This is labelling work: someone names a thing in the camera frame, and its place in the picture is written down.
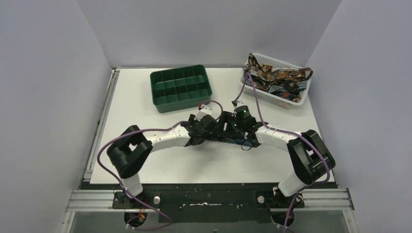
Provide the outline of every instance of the white table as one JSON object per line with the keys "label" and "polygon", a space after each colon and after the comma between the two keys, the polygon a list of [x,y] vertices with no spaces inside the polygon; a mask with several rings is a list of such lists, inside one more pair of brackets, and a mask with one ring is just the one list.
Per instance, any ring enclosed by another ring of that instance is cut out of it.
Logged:
{"label": "white table", "polygon": [[[197,108],[160,114],[152,103],[150,73],[161,69],[121,69],[100,147],[118,137],[131,125],[141,129],[168,128],[180,120],[196,114]],[[232,111],[231,101],[240,91],[241,68],[207,68],[213,95],[226,111]],[[253,97],[243,94],[239,99],[249,106],[258,119]],[[274,126],[291,131],[309,129],[319,132],[309,98],[295,109],[286,110],[270,103],[259,101],[263,119]],[[218,116],[220,109],[210,104]],[[106,153],[102,162],[111,171],[116,169]],[[151,153],[139,172],[142,183],[277,183],[293,171],[288,153],[261,145],[249,151],[239,145],[206,141],[186,148],[170,148]],[[91,184],[112,184],[116,180],[95,163]]]}

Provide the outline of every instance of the gray wall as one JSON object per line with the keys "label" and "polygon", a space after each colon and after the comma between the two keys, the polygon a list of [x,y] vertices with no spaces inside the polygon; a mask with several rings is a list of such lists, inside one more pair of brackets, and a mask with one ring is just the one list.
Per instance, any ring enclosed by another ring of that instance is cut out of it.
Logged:
{"label": "gray wall", "polygon": [[77,0],[114,67],[304,66],[341,0]]}
{"label": "gray wall", "polygon": [[412,232],[412,1],[343,0],[308,65],[310,100],[362,233]]}
{"label": "gray wall", "polygon": [[0,2],[0,232],[59,230],[110,72],[75,0]]}

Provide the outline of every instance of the white mesh basket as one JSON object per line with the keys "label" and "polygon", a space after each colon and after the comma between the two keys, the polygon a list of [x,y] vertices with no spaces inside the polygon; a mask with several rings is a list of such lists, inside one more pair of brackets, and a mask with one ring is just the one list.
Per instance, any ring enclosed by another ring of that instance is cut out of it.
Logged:
{"label": "white mesh basket", "polygon": [[[279,69],[300,69],[301,67],[292,65],[290,63],[284,62],[284,61],[280,61],[277,60],[275,58],[272,57],[268,57],[259,53],[253,53],[253,55],[256,57],[257,62],[259,62],[260,65],[262,64],[268,64],[268,65],[272,65],[276,68]],[[267,92],[261,91],[256,89],[256,93],[257,93],[257,98],[267,101],[269,103],[272,103],[274,105],[277,105],[279,107],[282,108],[286,108],[286,109],[291,109],[294,106],[299,106],[303,104],[303,101],[305,101],[306,96],[308,95],[308,90],[309,90],[309,86],[310,86],[310,82],[311,82],[312,78],[310,78],[307,82],[307,86],[306,86],[306,90],[300,92],[300,96],[301,96],[301,100],[297,103],[290,101],[290,100],[286,100],[284,98],[281,98],[279,96],[275,96],[272,94],[269,94]],[[243,71],[240,73],[240,79],[239,79],[239,83],[240,86],[243,86]],[[243,92],[247,95],[250,96],[254,96],[253,94],[253,88],[251,86],[245,85],[245,88],[243,90]]]}

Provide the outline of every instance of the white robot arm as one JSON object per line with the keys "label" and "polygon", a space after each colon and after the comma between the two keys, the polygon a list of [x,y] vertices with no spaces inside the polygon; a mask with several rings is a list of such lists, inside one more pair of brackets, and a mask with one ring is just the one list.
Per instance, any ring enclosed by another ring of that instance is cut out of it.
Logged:
{"label": "white robot arm", "polygon": [[[309,155],[308,151],[311,149],[300,138],[280,130],[269,129],[261,122],[256,122],[255,118],[250,116],[247,106],[239,106],[232,113],[223,112],[218,121],[211,116],[211,113],[211,108],[203,107],[199,109],[197,115],[190,115],[187,122],[169,131],[137,133],[110,146],[107,154],[118,170],[125,188],[134,196],[143,191],[138,171],[151,152],[170,147],[199,145],[205,139],[222,141],[220,140],[222,135],[225,140],[229,135],[229,138],[233,139],[230,143],[236,143],[237,139],[243,137],[255,146],[266,144],[288,152],[294,171],[278,185],[285,197],[293,195],[325,175],[326,169],[320,158],[315,154]],[[131,126],[123,134],[136,130],[139,130],[136,125]],[[299,134],[320,151],[329,169],[335,167],[333,157],[315,131],[309,130]],[[132,150],[130,144],[137,147]]]}

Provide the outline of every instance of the purple cable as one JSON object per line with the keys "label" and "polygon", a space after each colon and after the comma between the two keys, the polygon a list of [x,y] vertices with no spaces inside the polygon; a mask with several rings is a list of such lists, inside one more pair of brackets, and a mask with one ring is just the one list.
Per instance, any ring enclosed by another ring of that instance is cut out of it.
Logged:
{"label": "purple cable", "polygon": [[[279,132],[282,132],[282,133],[289,133],[289,134],[292,134],[292,135],[295,135],[295,136],[299,137],[302,141],[304,141],[304,142],[313,150],[313,152],[315,152],[315,153],[318,155],[319,159],[322,161],[322,164],[325,166],[325,170],[326,170],[326,179],[325,179],[324,181],[314,182],[313,184],[320,184],[320,183],[326,183],[326,182],[328,182],[329,179],[330,179],[329,166],[327,165],[325,159],[323,158],[323,156],[321,155],[321,153],[318,151],[318,149],[317,149],[314,145],[312,145],[306,138],[304,138],[302,135],[300,135],[300,134],[298,134],[298,133],[295,133],[295,132],[292,132],[292,131],[283,130],[283,129],[271,128],[271,127],[269,127],[269,126],[265,123],[265,121],[264,121],[263,118],[262,118],[262,113],[260,113],[260,107],[259,107],[258,95],[256,94],[256,88],[255,88],[255,85],[253,85],[253,79],[252,79],[252,76],[250,75],[249,72],[245,72],[245,77],[244,77],[245,80],[244,80],[244,82],[243,82],[242,90],[240,91],[238,97],[236,97],[235,100],[237,100],[237,99],[240,97],[240,95],[242,94],[242,91],[243,91],[244,86],[245,86],[245,84],[246,84],[246,76],[249,78],[249,81],[250,81],[250,83],[252,84],[253,93],[254,93],[255,100],[256,100],[257,112],[259,113],[259,118],[260,118],[260,121],[262,122],[262,124],[263,124],[266,128],[268,128],[268,129],[276,130],[276,131],[279,131]],[[296,199],[297,194],[298,194],[298,193],[295,193],[295,195],[293,196],[292,200],[295,200],[295,199]],[[288,212],[286,213],[285,223],[283,224],[283,233],[285,233],[285,232],[286,232],[286,229],[288,229],[288,228],[286,227],[286,224],[288,223],[288,217],[289,217],[289,215],[290,215],[290,213],[291,213],[292,206],[293,206],[293,201],[292,201],[291,204],[289,205]]]}
{"label": "purple cable", "polygon": [[[163,217],[167,218],[167,219],[170,221],[169,223],[166,223],[166,224],[164,224],[164,225],[160,225],[160,226],[157,226],[157,227],[151,227],[151,228],[135,228],[135,230],[138,230],[138,231],[152,231],[152,230],[157,230],[157,229],[160,229],[160,228],[164,228],[164,227],[170,226],[170,225],[173,223],[173,221],[172,221],[172,219],[171,219],[169,216],[167,216],[165,213],[163,213],[163,212],[161,212],[160,210],[157,210],[156,208],[154,208],[154,207],[152,207],[152,206],[150,206],[150,205],[142,202],[141,200],[139,200],[138,198],[136,198],[134,195],[132,195],[132,194],[123,186],[123,183],[121,182],[121,179],[120,179],[114,172],[112,172],[112,171],[109,170],[106,166],[104,166],[104,165],[102,164],[102,162],[100,161],[100,157],[101,157],[104,149],[106,149],[108,146],[112,145],[113,143],[115,143],[116,141],[118,141],[118,140],[120,140],[120,139],[122,139],[122,138],[129,137],[129,136],[132,136],[132,135],[137,134],[137,133],[147,132],[147,131],[169,131],[169,130],[173,129],[174,127],[180,125],[180,124],[183,123],[183,122],[185,122],[185,121],[179,121],[179,122],[177,122],[175,125],[173,125],[172,127],[168,128],[168,129],[145,129],[145,130],[133,131],[133,132],[131,132],[131,133],[126,133],[126,134],[121,135],[121,136],[119,136],[119,137],[111,140],[110,142],[106,143],[106,145],[104,145],[104,146],[100,149],[100,151],[97,153],[97,163],[98,163],[105,171],[107,171],[108,173],[110,173],[110,175],[112,175],[114,178],[116,178],[116,180],[117,180],[117,181],[119,182],[119,184],[120,184],[120,187],[124,190],[124,192],[125,192],[127,195],[129,195],[130,197],[132,197],[134,200],[136,200],[137,202],[139,202],[139,203],[142,204],[143,206],[145,206],[145,207],[147,207],[147,208],[149,208],[149,209],[151,209],[151,210],[154,210],[155,212],[159,213],[160,215],[162,215]],[[136,218],[136,217],[129,219],[129,220],[127,221],[127,224],[129,224],[129,222],[130,222],[131,220],[135,219],[135,218]]]}
{"label": "purple cable", "polygon": [[202,104],[209,103],[209,102],[212,102],[212,103],[215,103],[215,104],[219,105],[221,111],[220,111],[220,115],[218,116],[218,118],[216,118],[216,120],[219,120],[220,117],[223,114],[223,106],[219,102],[217,102],[216,100],[205,100],[205,101],[201,102],[199,106],[202,106]]}

